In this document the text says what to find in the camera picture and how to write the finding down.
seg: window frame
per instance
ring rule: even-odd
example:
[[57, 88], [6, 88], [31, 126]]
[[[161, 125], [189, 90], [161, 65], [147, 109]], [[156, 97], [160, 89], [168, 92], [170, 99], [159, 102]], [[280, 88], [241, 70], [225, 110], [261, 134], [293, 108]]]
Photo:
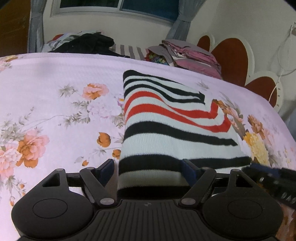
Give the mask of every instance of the window frame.
[[122, 10], [124, 0], [119, 0], [117, 8], [115, 7], [67, 7], [67, 8], [60, 8], [61, 0], [53, 0], [52, 1], [52, 9], [50, 17], [54, 16], [66, 16], [66, 15], [73, 15], [73, 14], [81, 14], [81, 15], [111, 15], [111, 16], [118, 16], [118, 17], [128, 17], [138, 20], [145, 20], [157, 24], [162, 24], [165, 26], [171, 27], [174, 22], [172, 20], [162, 18], [156, 15], [152, 15], [149, 13], [143, 13], [133, 10]]

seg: red stripe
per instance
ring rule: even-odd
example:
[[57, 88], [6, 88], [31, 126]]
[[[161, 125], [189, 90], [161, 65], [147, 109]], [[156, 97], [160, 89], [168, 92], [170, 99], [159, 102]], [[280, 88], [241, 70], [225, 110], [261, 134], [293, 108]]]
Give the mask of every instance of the red stripe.
[[[165, 103], [158, 95], [148, 92], [148, 91], [138, 91], [136, 93], [134, 93], [126, 102], [125, 106], [124, 106], [124, 113], [126, 113], [128, 107], [130, 106], [131, 102], [137, 98], [140, 97], [152, 97], [155, 99], [158, 99], [160, 101], [162, 101], [163, 103]], [[166, 104], [168, 107], [170, 107], [171, 109], [173, 109], [174, 111], [188, 116], [190, 118], [207, 118], [207, 119], [215, 119], [218, 115], [218, 105], [214, 102], [212, 102], [211, 104], [211, 110], [209, 112], [207, 111], [203, 111], [203, 110], [182, 110], [182, 109], [178, 109], [178, 108], [174, 108], [169, 106], [168, 104]]]
[[169, 118], [172, 118], [174, 120], [177, 120], [177, 121], [180, 121], [180, 122], [183, 122], [183, 123], [186, 123], [186, 124], [190, 124], [190, 125], [193, 125], [193, 126], [197, 126], [197, 127], [200, 127], [200, 128], [203, 128], [205, 130], [208, 130], [208, 131], [211, 131], [211, 132], [214, 132], [214, 133], [217, 133], [217, 132], [228, 132], [230, 126], [231, 126], [231, 123], [229, 121], [229, 119], [224, 116], [224, 121], [221, 125], [219, 126], [202, 126], [202, 125], [199, 125], [199, 124], [196, 124], [195, 122], [191, 121], [191, 120], [188, 120], [187, 118], [183, 117], [183, 116], [180, 116], [174, 112], [171, 112], [165, 108], [162, 108], [160, 106], [157, 106], [157, 105], [154, 105], [154, 104], [140, 104], [140, 105], [136, 105], [134, 106], [130, 112], [128, 113], [128, 116], [126, 118], [126, 121], [128, 121], [128, 119], [133, 116], [133, 115], [136, 115], [136, 114], [139, 114], [139, 113], [143, 113], [143, 112], [152, 112], [152, 113], [157, 113], [157, 114], [161, 114], [161, 115], [165, 115]]

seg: orange flower print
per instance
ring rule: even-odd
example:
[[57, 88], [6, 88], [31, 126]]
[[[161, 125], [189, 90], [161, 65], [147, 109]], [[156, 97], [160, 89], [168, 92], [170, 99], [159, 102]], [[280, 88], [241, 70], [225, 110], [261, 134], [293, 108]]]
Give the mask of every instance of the orange flower print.
[[89, 162], [87, 161], [87, 160], [84, 160], [83, 162], [82, 162], [82, 166], [84, 167], [84, 166], [87, 166], [89, 164]]
[[284, 218], [276, 234], [276, 238], [281, 241], [295, 241], [295, 217], [294, 213], [291, 215], [293, 210], [283, 204], [281, 204], [281, 207], [284, 213]]
[[221, 100], [213, 100], [222, 110], [225, 115], [232, 115], [230, 111], [230, 107], [225, 105]]
[[13, 197], [13, 196], [11, 196], [10, 198], [9, 198], [9, 202], [10, 202], [10, 206], [14, 206], [15, 205], [15, 198]]
[[112, 156], [115, 157], [116, 159], [119, 159], [120, 154], [121, 154], [121, 150], [116, 149], [116, 150], [113, 150]]
[[109, 93], [109, 89], [103, 84], [88, 84], [83, 88], [82, 97], [87, 100], [94, 100]]
[[37, 130], [28, 131], [24, 139], [19, 142], [17, 151], [22, 154], [21, 159], [16, 163], [20, 166], [22, 163], [26, 167], [34, 168], [38, 164], [38, 158], [42, 157], [49, 139], [46, 135], [37, 136]]
[[5, 60], [5, 62], [10, 62], [10, 61], [13, 61], [13, 60], [15, 60], [15, 59], [18, 59], [18, 57], [17, 56], [7, 56], [7, 60]]
[[248, 115], [248, 122], [252, 126], [252, 130], [256, 133], [259, 134], [262, 138], [262, 140], [265, 139], [264, 132], [263, 132], [263, 125], [262, 123], [256, 119], [253, 115]]
[[99, 132], [99, 137], [97, 139], [97, 143], [101, 146], [101, 147], [108, 147], [111, 144], [111, 139], [110, 136], [107, 133], [104, 132]]

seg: white cable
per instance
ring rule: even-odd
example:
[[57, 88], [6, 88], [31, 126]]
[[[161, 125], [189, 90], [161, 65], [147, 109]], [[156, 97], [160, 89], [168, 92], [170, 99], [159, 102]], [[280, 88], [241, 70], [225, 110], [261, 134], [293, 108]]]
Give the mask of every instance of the white cable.
[[[280, 65], [280, 67], [281, 67], [281, 74], [279, 75], [279, 78], [278, 78], [278, 80], [277, 80], [277, 82], [276, 82], [276, 85], [275, 85], [274, 89], [272, 90], [272, 92], [271, 92], [271, 94], [270, 94], [270, 96], [269, 96], [268, 102], [270, 102], [271, 96], [272, 96], [272, 94], [274, 93], [275, 89], [277, 88], [277, 85], [278, 85], [278, 83], [279, 83], [281, 77], [282, 77], [282, 76], [286, 76], [286, 75], [288, 75], [288, 74], [291, 74], [292, 72], [294, 72], [294, 71], [296, 70], [296, 69], [292, 69], [292, 70], [285, 69], [285, 67], [283, 67], [283, 66], [281, 65], [280, 60], [279, 60], [279, 52], [280, 52], [282, 46], [286, 43], [287, 39], [290, 38], [290, 44], [289, 44], [289, 47], [288, 47], [288, 67], [289, 67], [289, 62], [290, 62], [290, 49], [291, 49], [292, 46], [293, 46], [293, 41], [292, 41], [292, 30], [293, 30], [293, 28], [294, 28], [294, 24], [295, 24], [295, 23], [296, 23], [296, 22], [294, 22], [294, 23], [291, 25], [291, 28], [290, 28], [290, 34], [285, 38], [285, 40], [281, 43], [281, 45], [280, 45], [280, 47], [279, 47], [279, 50], [278, 50], [278, 54], [277, 54], [277, 56], [278, 56], [278, 62], [279, 62], [279, 65]], [[283, 73], [284, 73], [285, 70], [287, 70], [287, 71], [291, 71], [291, 72], [288, 73], [288, 74], [283, 75]]]

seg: wooden door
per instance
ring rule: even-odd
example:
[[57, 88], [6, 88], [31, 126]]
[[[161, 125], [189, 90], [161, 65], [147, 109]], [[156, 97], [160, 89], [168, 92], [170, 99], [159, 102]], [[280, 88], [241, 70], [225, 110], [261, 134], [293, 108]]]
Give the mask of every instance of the wooden door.
[[0, 57], [27, 52], [30, 0], [10, 0], [0, 9]]

